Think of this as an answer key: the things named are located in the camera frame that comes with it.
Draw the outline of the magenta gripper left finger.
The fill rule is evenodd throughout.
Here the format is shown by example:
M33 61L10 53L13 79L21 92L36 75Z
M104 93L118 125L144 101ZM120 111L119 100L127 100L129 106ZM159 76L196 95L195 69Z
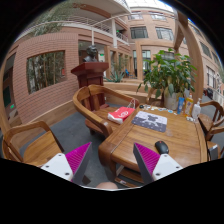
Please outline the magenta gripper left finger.
M67 154L58 153L42 169L77 185L82 183L88 161L92 153L92 143L84 144Z

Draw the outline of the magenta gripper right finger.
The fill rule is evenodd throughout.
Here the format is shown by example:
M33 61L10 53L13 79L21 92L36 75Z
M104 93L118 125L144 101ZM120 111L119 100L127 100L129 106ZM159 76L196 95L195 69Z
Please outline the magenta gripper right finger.
M133 153L145 185L182 169L168 154L158 154L138 143L134 144Z

